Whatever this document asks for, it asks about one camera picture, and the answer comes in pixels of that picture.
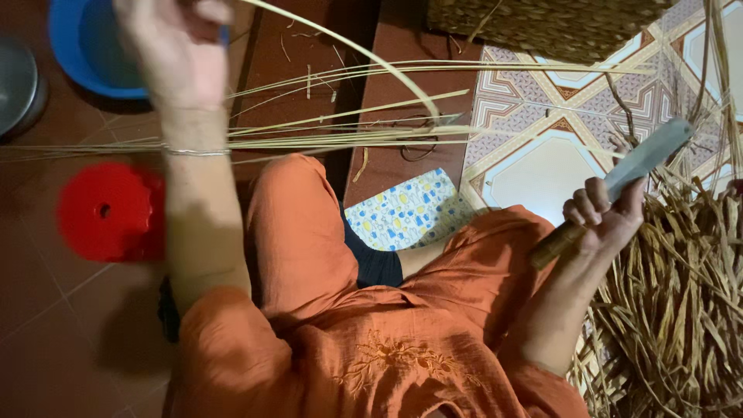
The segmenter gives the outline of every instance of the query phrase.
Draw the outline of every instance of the hand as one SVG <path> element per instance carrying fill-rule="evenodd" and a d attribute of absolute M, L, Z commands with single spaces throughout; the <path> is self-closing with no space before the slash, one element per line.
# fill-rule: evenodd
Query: hand
<path fill-rule="evenodd" d="M 216 110 L 227 87 L 220 25 L 232 19 L 222 0 L 114 0 L 117 19 L 158 110 Z"/>
<path fill-rule="evenodd" d="M 643 223 L 646 184 L 647 178 L 641 178 L 626 185 L 610 205 L 606 183 L 598 177 L 586 180 L 585 189 L 576 190 L 562 208 L 565 219 L 588 229 L 578 242 L 579 251 L 614 259 Z"/>

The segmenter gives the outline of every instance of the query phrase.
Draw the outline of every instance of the wooden knife handle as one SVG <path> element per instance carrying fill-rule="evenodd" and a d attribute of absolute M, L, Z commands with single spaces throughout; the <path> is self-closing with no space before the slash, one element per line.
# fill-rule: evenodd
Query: wooden knife handle
<path fill-rule="evenodd" d="M 547 267 L 547 264 L 570 248 L 576 239 L 582 237 L 583 233 L 585 233 L 583 226 L 576 225 L 572 221 L 563 222 L 531 250 L 529 253 L 531 265 L 537 271 Z"/>

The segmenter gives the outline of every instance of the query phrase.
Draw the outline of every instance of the leg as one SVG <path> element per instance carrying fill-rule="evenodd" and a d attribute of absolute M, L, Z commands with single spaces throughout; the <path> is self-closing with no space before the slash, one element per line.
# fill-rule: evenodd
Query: leg
<path fill-rule="evenodd" d="M 335 193 L 318 160 L 293 154 L 264 170 L 245 222 L 259 273 L 259 306 L 282 328 L 356 289 Z"/>
<path fill-rule="evenodd" d="M 527 253 L 553 229 L 522 206 L 479 216 L 400 288 L 481 330 L 495 351 L 521 307 L 549 275 L 551 266 L 534 270 Z"/>

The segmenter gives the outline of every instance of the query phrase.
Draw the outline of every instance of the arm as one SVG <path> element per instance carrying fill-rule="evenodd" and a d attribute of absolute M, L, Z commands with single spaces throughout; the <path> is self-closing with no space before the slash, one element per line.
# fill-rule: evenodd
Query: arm
<path fill-rule="evenodd" d="M 509 363 L 529 361 L 558 376 L 568 372 L 588 305 L 612 260 L 642 224 L 645 183 L 630 184 L 610 205 L 606 184 L 593 178 L 565 203 L 565 217 L 587 231 L 510 327 L 499 354 L 506 370 Z"/>
<path fill-rule="evenodd" d="M 115 6 L 167 149 L 224 150 L 227 55 L 218 30 L 230 9 L 219 0 L 116 0 Z M 167 261 L 178 310 L 184 315 L 214 286 L 250 294 L 230 157 L 164 152 L 163 158 Z"/>

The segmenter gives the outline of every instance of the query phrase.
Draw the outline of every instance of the orange shirt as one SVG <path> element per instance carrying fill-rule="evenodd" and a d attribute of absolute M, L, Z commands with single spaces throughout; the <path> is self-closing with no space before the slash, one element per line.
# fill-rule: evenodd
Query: orange shirt
<path fill-rule="evenodd" d="M 476 330 L 373 286 L 277 337 L 240 289 L 202 297 L 181 327 L 173 417 L 587 417 L 577 390 L 532 364 L 508 376 Z"/>

